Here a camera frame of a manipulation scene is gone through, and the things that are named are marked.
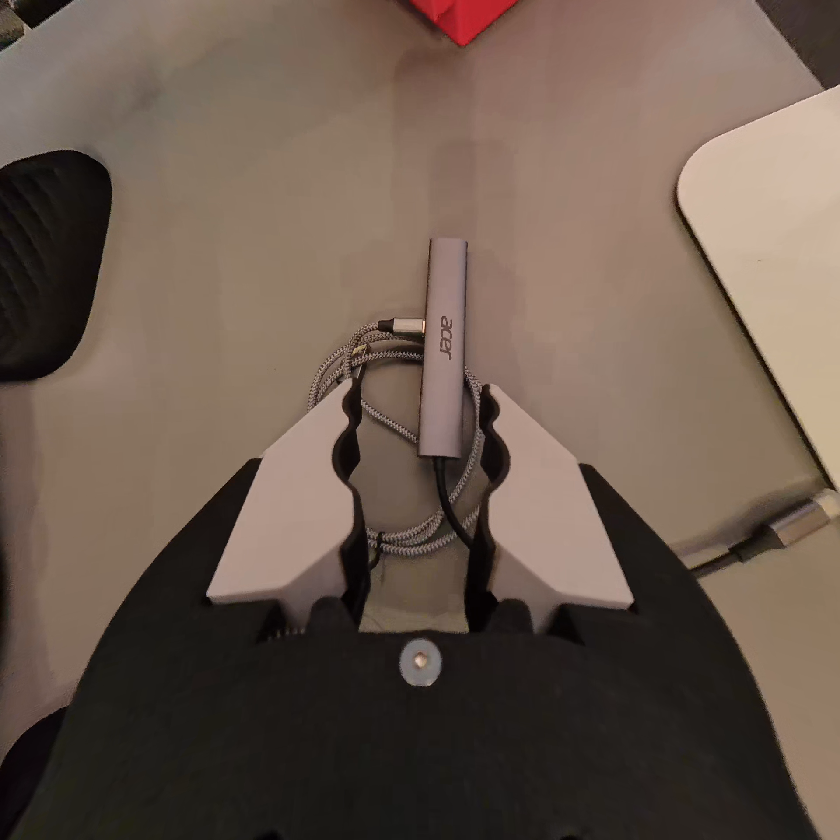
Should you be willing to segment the black textured pad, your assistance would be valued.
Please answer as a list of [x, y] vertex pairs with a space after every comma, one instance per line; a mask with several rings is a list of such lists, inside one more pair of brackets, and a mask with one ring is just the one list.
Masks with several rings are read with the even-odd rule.
[[91, 315], [112, 210], [106, 167], [78, 150], [1, 170], [1, 383], [51, 375]]

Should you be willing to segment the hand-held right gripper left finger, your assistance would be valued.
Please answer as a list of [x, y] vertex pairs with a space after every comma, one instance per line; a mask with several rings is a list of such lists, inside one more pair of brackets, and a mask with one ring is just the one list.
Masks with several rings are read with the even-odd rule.
[[339, 598], [365, 603], [365, 523], [350, 478], [360, 463], [361, 382], [343, 381], [261, 456], [206, 597], [277, 602], [288, 624]]

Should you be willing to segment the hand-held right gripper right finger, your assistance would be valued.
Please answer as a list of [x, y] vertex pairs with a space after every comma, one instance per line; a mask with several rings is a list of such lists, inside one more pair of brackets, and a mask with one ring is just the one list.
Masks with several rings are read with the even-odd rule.
[[481, 632], [503, 601], [546, 632], [565, 605], [625, 611], [634, 596], [572, 453], [497, 385], [483, 386], [480, 466], [487, 488], [465, 579], [465, 617]]

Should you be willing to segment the wooden book stand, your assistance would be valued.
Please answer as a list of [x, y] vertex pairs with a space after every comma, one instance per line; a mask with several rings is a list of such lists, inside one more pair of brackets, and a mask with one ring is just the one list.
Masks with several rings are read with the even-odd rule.
[[687, 225], [828, 480], [839, 477], [839, 87], [704, 143]]

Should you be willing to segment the red plastic bin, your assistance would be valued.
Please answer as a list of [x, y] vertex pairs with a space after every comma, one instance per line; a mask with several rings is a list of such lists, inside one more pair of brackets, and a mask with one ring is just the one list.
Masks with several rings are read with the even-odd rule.
[[518, 1], [409, 1], [459, 47], [466, 47]]

